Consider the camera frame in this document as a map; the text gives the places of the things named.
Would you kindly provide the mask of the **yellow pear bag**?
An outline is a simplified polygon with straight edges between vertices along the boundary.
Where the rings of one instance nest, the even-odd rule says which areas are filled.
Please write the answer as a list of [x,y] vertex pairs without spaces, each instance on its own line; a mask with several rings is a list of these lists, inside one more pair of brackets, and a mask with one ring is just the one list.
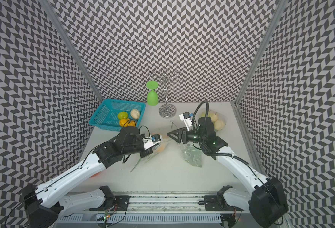
[[134,120],[129,120],[127,126],[136,126],[136,122]]
[[125,127],[125,126],[128,125],[129,120],[130,120],[129,118],[123,118],[123,119],[120,119],[120,120],[119,120],[119,125],[120,125],[121,127]]

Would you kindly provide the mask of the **green pear bag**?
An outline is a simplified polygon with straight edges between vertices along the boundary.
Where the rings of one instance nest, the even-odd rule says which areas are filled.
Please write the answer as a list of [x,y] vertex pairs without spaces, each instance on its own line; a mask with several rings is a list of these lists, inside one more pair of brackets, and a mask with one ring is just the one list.
[[125,112],[125,111],[123,111],[123,112],[119,112],[119,113],[118,113],[117,118],[118,118],[119,120],[122,120],[122,119],[127,119],[128,116],[129,116],[128,113]]

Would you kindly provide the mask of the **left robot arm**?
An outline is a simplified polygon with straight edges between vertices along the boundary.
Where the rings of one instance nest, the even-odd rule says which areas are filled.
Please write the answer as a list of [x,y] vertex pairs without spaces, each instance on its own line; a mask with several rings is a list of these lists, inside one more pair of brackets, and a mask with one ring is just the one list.
[[59,217],[81,210],[110,209],[116,199],[108,186],[69,196],[68,193],[91,176],[113,164],[124,161],[130,154],[145,157],[162,143],[162,136],[140,134],[137,127],[127,126],[112,139],[97,145],[84,160],[61,175],[38,186],[29,184],[22,190],[24,209],[29,227],[48,228]]

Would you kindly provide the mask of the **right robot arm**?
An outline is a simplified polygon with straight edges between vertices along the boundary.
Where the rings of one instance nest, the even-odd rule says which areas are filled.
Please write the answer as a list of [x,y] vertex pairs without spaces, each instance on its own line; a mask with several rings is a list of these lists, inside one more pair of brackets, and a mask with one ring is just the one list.
[[239,191],[233,187],[223,190],[221,199],[228,206],[238,207],[251,213],[263,228],[269,228],[289,211],[282,183],[277,178],[268,178],[238,157],[226,141],[216,135],[209,117],[202,117],[194,127],[192,118],[185,127],[167,135],[177,143],[198,143],[204,155],[224,165],[245,187]]

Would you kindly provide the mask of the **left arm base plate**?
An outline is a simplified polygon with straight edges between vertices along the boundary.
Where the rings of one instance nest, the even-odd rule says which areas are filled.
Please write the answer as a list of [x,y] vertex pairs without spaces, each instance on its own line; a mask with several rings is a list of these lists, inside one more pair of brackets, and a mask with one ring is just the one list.
[[90,208],[89,211],[126,211],[129,206],[129,195],[117,195],[114,198],[106,198],[101,206]]

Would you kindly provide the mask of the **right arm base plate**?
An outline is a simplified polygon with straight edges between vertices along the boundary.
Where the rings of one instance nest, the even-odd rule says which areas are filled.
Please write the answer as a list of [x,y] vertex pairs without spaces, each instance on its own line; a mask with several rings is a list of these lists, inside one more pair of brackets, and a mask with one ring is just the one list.
[[243,211],[241,208],[229,206],[224,198],[218,195],[205,195],[198,204],[204,206],[206,211]]

